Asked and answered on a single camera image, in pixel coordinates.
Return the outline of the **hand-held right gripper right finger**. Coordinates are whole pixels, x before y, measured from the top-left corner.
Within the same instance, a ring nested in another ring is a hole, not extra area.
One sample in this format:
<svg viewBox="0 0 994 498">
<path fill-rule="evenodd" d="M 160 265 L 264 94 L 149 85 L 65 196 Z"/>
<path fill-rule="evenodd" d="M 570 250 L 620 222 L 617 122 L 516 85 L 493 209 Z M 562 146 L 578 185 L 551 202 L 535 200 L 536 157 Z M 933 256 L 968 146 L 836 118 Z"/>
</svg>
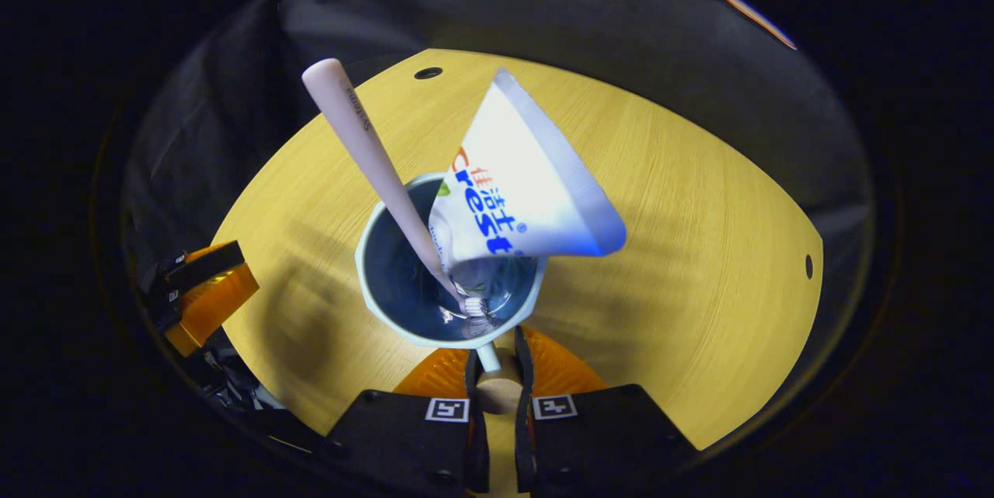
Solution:
<svg viewBox="0 0 994 498">
<path fill-rule="evenodd" d="M 536 329 L 518 327 L 518 489 L 531 495 L 655 495 L 695 446 L 642 385 L 610 387 Z"/>
</svg>

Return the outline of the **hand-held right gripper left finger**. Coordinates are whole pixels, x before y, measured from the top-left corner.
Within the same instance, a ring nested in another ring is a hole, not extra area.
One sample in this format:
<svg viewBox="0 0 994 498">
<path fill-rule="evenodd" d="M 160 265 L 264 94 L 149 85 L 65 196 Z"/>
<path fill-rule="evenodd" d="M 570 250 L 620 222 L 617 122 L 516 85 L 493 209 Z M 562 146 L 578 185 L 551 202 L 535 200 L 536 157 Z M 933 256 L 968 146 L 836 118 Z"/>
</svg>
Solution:
<svg viewBox="0 0 994 498">
<path fill-rule="evenodd" d="M 438 349 L 394 391 L 360 392 L 322 441 L 327 466 L 382 495 L 489 490 L 485 417 L 473 350 Z"/>
</svg>

